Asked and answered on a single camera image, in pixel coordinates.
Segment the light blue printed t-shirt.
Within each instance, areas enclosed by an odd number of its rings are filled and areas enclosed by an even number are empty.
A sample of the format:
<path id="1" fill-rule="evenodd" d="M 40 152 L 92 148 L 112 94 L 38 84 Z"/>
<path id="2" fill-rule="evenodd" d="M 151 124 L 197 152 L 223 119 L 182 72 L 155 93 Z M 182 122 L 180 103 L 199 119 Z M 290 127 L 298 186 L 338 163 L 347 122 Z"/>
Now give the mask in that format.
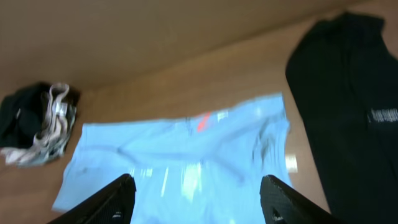
<path id="1" fill-rule="evenodd" d="M 289 183 L 281 94 L 192 118 L 84 124 L 53 209 L 66 212 L 123 174 L 133 223 L 264 223 L 261 180 Z"/>

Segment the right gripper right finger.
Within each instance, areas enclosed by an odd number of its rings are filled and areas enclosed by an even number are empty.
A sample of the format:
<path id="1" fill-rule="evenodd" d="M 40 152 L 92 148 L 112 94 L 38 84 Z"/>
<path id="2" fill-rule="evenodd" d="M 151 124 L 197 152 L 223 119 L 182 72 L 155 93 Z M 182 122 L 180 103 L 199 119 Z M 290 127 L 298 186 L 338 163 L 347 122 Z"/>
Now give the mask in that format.
<path id="1" fill-rule="evenodd" d="M 274 175 L 262 178 L 260 196 L 266 224 L 341 224 Z"/>

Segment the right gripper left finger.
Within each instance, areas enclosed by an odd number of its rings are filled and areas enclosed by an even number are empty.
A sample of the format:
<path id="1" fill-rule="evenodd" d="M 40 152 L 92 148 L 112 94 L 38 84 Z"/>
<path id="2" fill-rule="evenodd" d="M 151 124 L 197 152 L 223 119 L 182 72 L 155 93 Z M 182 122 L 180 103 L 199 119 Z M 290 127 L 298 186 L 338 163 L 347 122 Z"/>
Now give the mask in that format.
<path id="1" fill-rule="evenodd" d="M 49 224 L 130 224 L 136 183 L 123 174 Z"/>

